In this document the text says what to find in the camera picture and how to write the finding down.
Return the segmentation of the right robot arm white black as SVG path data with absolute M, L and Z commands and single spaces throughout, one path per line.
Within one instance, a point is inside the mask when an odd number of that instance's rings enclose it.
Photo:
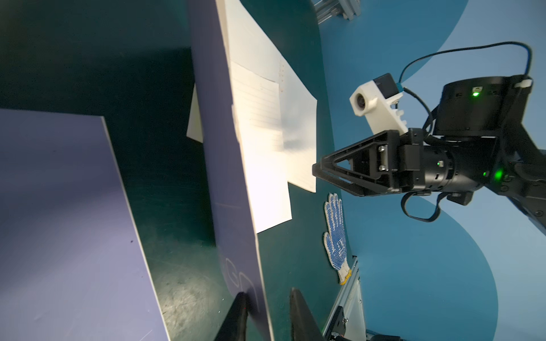
M 358 197 L 436 193 L 459 205 L 487 188 L 545 230 L 545 152 L 522 119 L 533 81 L 526 75 L 446 85 L 422 128 L 380 128 L 324 156 L 312 173 Z

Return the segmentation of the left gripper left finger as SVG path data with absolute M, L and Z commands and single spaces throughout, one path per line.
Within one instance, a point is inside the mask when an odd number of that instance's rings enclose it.
M 236 295 L 214 341 L 246 341 L 250 300 L 245 292 Z

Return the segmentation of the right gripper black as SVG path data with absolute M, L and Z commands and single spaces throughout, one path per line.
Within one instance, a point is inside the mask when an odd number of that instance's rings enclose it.
M 493 174 L 496 146 L 492 137 L 431 142 L 422 129 L 388 130 L 324 156 L 312 174 L 358 197 L 474 192 Z

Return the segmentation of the small notebook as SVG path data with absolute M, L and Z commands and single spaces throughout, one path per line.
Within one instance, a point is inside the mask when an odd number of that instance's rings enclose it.
M 196 142 L 203 143 L 203 128 L 200 119 L 200 109 L 196 85 L 193 86 L 186 136 Z

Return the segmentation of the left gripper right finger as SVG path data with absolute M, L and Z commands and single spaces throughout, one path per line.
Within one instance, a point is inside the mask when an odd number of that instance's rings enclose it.
M 301 291 L 297 288 L 291 289 L 289 309 L 293 341 L 325 341 Z

